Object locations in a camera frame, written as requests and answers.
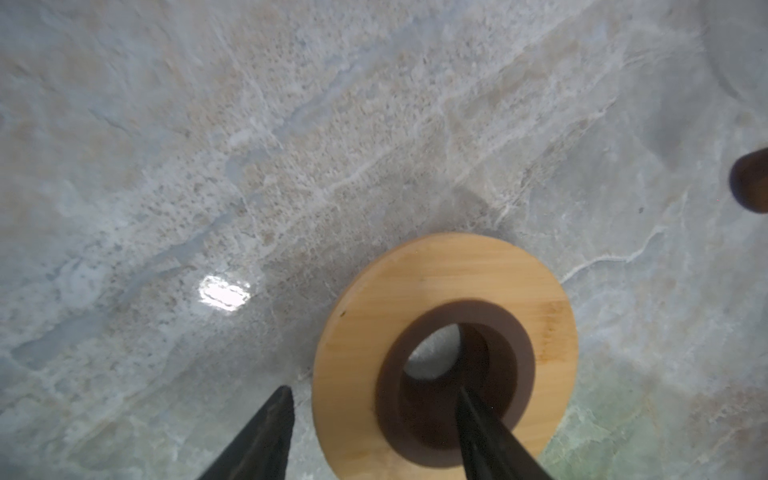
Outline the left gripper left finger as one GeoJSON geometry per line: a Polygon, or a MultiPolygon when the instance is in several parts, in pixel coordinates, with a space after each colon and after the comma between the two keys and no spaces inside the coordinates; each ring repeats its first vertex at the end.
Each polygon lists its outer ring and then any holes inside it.
{"type": "Polygon", "coordinates": [[[274,391],[199,479],[285,479],[294,423],[292,389],[283,385],[274,391]]]}

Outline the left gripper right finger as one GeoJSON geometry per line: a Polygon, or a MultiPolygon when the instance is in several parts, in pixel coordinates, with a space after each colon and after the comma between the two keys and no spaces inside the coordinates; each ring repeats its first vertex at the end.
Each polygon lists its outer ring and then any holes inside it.
{"type": "Polygon", "coordinates": [[[455,416],[468,480],[552,479],[474,391],[460,388],[455,416]]]}

